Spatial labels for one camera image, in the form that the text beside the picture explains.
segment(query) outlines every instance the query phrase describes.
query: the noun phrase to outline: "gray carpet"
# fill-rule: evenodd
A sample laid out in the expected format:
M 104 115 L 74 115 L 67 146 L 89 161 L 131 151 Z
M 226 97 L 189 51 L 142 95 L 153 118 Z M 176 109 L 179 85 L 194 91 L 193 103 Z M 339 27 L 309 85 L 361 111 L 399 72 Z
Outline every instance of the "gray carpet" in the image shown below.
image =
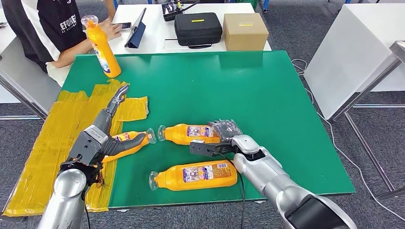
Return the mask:
M 95 14 L 107 17 L 104 3 L 94 0 L 77 0 L 81 15 Z M 146 0 L 123 3 L 142 3 Z M 343 1 L 332 0 L 272 0 L 267 14 L 263 14 L 270 31 L 270 46 L 274 50 L 287 50 L 290 57 L 310 61 L 328 31 Z M 403 92 L 371 93 L 365 102 L 405 103 Z M 0 115 L 27 114 L 19 105 L 0 104 Z M 351 115 L 374 150 L 396 187 L 405 185 L 404 142 L 405 112 L 402 109 L 355 109 Z M 4 206 L 38 135 L 41 121 L 0 122 L 0 205 Z M 366 152 L 345 118 L 333 123 L 336 144 L 359 167 L 375 194 L 386 191 L 382 179 L 372 166 Z M 341 155 L 357 190 L 353 195 L 331 197 L 355 221 L 360 229 L 403 229 L 405 222 L 385 211 L 371 200 L 358 171 Z M 383 201 L 387 207 L 405 216 L 405 197 Z M 171 208 L 133 209 L 127 212 L 110 211 L 90 213 L 93 228 L 238 228 L 242 205 L 240 203 L 186 206 Z M 35 228 L 39 217 L 29 217 L 23 223 L 0 221 L 0 228 Z M 83 219 L 82 228 L 86 228 Z M 247 203 L 245 228 L 280 229 L 282 224 L 275 209 L 268 203 Z

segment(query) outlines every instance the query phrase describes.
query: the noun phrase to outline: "brown box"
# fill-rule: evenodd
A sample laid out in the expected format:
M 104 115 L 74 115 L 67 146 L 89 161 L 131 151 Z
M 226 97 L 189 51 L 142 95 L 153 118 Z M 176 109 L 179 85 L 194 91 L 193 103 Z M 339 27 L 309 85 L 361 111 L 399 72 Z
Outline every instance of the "brown box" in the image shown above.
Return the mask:
M 260 51 L 266 44 L 268 31 L 258 13 L 226 13 L 224 35 L 228 51 Z

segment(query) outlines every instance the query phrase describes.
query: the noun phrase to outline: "white cable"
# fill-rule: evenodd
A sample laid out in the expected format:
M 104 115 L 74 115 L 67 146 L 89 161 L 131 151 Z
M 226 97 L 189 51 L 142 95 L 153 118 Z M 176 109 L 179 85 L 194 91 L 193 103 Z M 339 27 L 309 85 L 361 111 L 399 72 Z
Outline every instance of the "white cable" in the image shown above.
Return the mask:
M 304 69 L 301 69 L 300 67 L 298 67 L 298 66 L 296 66 L 295 64 L 293 64 L 294 67 L 296 67 L 296 68 L 302 70 L 303 72 L 307 69 L 307 62 L 306 62 L 306 61 L 301 60 L 301 59 L 294 59 L 294 60 L 292 60 L 291 62 L 293 62 L 293 61 L 301 61 L 301 62 L 304 62 L 304 63 L 305 63 Z M 311 102 L 312 102 L 312 104 L 314 104 L 314 96 L 313 96 L 312 92 L 311 92 L 310 90 L 308 90 L 307 88 L 305 88 L 305 90 L 311 95 Z M 333 134 L 333 129 L 332 129 L 332 124 L 330 124 L 330 122 L 329 122 L 328 120 L 326 120 L 318 111 L 317 111 L 316 113 L 319 115 L 319 117 L 321 117 L 321 119 L 322 119 L 323 121 L 325 121 L 325 122 L 329 125 L 330 133 L 331 133 L 331 135 L 332 135 L 332 143 L 333 143 L 333 146 L 334 146 L 352 165 L 354 165 L 354 167 L 356 167 L 357 170 L 359 170 L 359 172 L 360 172 L 360 177 L 362 178 L 362 181 L 363 181 L 363 183 L 364 183 L 364 186 L 367 188 L 368 192 L 369 192 L 370 195 L 373 197 L 374 201 L 376 201 L 377 204 L 380 205 L 381 207 L 383 207 L 385 210 L 391 212 L 393 215 L 395 215 L 396 217 L 400 218 L 402 221 L 405 221 L 405 218 L 403 218 L 403 217 L 401 217 L 400 215 L 396 214 L 396 213 L 393 212 L 391 209 L 387 208 L 386 206 L 384 206 L 382 203 L 380 203 L 380 202 L 377 200 L 377 198 L 374 196 L 373 192 L 372 192 L 372 191 L 370 190 L 370 188 L 368 187 L 368 185 L 367 185 L 367 183 L 366 183 L 366 181 L 365 181 L 365 179 L 364 179 L 363 172 L 362 172 L 362 170 L 360 169 L 360 167 L 358 167 L 357 164 L 355 164 L 352 160 L 350 160 L 350 158 L 349 158 L 343 151 L 341 151 L 341 150 L 336 146 L 336 143 L 335 143 L 335 136 L 334 136 L 334 134 Z

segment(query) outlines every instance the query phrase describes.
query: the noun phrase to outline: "smartphone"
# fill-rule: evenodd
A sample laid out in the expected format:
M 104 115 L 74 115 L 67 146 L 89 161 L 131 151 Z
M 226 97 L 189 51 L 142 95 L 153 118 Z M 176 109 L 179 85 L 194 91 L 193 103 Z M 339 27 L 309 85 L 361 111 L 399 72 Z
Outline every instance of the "smartphone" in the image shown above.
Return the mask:
M 131 22 L 117 23 L 117 24 L 122 26 L 121 31 L 123 31 L 123 30 L 130 30 L 130 29 L 131 29 L 131 26 L 132 26 L 132 23 L 131 23 Z

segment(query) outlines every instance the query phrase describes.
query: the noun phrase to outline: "bottle label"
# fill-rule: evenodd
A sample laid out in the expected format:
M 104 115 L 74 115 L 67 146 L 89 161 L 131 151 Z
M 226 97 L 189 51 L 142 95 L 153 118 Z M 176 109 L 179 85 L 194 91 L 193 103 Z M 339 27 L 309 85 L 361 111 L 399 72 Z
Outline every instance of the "bottle label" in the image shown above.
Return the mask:
M 215 165 L 190 167 L 183 169 L 183 181 L 186 183 L 230 176 L 231 168 L 229 167 L 228 163 L 219 163 Z
M 125 132 L 125 133 L 116 135 L 116 136 L 115 136 L 115 139 L 118 140 L 118 141 L 120 141 L 120 142 L 122 142 L 122 141 L 129 140 L 130 137 L 129 137 L 129 134 L 128 134 L 127 132 Z
M 214 137 L 214 129 L 211 126 L 189 126 L 187 127 L 189 137 Z
M 97 44 L 92 43 L 94 52 L 96 53 L 96 56 L 98 58 L 98 61 L 100 62 L 101 67 L 103 68 L 103 71 L 106 73 L 111 73 L 110 67 L 108 66 L 107 59 L 104 56 L 103 52 L 101 52 L 97 48 Z

